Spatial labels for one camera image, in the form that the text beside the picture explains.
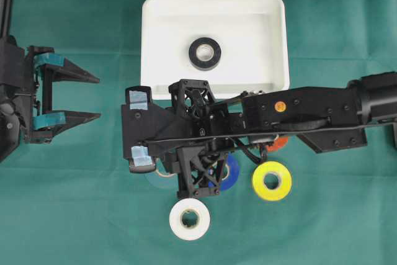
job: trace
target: tape roll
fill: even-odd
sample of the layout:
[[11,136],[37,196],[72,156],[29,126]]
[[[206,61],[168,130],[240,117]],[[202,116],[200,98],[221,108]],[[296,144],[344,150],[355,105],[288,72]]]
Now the tape roll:
[[149,183],[159,189],[177,189],[178,177],[176,174],[169,174],[164,169],[163,163],[158,160],[155,171],[146,173],[145,178]]
[[[182,220],[185,213],[194,212],[197,221],[188,226]],[[172,232],[183,240],[197,240],[202,237],[210,226],[210,212],[199,200],[188,198],[178,201],[169,213],[169,226]]]
[[[275,189],[269,189],[265,184],[265,177],[268,174],[275,175],[279,181]],[[252,186],[260,198],[267,201],[278,201],[290,192],[292,177],[284,165],[276,161],[267,161],[255,169],[252,175]]]
[[[221,191],[227,191],[229,188],[234,186],[240,174],[240,165],[233,155],[228,155],[225,166],[227,174],[221,181]],[[210,182],[208,186],[213,187],[214,185],[212,182]]]
[[274,152],[283,148],[288,143],[288,137],[280,137],[274,140],[273,145],[266,145],[268,152]]
[[221,59],[221,47],[212,38],[198,38],[189,47],[189,58],[199,70],[212,70]]

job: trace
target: green fabric background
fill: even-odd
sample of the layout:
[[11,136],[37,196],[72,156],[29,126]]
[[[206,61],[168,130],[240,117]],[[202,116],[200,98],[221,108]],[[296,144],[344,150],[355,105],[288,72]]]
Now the green fabric background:
[[[254,194],[254,166],[237,154],[238,183],[203,200],[208,233],[195,242],[172,234],[175,193],[129,174],[122,158],[120,105],[140,82],[144,1],[14,0],[20,46],[53,46],[102,80],[55,85],[54,109],[102,117],[0,164],[1,264],[396,264],[388,128],[368,129],[368,147],[323,155],[292,138],[270,156],[293,176],[280,202]],[[395,69],[397,0],[283,1],[292,88]]]

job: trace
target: blue tape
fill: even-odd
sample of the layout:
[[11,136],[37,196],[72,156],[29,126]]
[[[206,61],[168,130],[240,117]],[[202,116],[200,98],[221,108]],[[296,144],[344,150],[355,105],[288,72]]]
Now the blue tape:
[[148,110],[148,96],[143,91],[130,90],[130,110]]
[[[227,191],[229,188],[234,186],[240,174],[240,165],[233,155],[228,155],[226,163],[229,166],[229,176],[225,180],[221,181],[221,191]],[[214,184],[212,182],[209,182],[208,186],[214,187]]]
[[64,112],[48,113],[33,117],[33,129],[38,130],[43,127],[52,127],[57,124],[65,124],[66,117]]
[[36,55],[34,58],[35,67],[45,64],[63,66],[64,63],[65,63],[65,58],[55,53],[43,53]]
[[131,147],[131,155],[136,167],[149,166],[153,163],[151,156],[148,154],[148,148],[145,146]]

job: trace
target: black tape roll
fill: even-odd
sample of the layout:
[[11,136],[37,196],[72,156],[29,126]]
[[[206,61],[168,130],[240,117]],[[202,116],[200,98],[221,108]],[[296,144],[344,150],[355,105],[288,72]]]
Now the black tape roll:
[[[203,49],[207,56],[197,56],[197,50]],[[189,58],[193,65],[202,71],[212,70],[221,59],[221,47],[209,37],[200,37],[189,48]]]

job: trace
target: orange dot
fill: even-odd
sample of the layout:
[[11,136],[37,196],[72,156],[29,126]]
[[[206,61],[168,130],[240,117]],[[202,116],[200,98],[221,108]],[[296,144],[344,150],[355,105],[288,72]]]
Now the orange dot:
[[279,102],[276,102],[276,103],[275,103],[274,109],[275,109],[277,112],[284,112],[284,111],[287,109],[287,105],[286,105],[284,102],[279,101]]

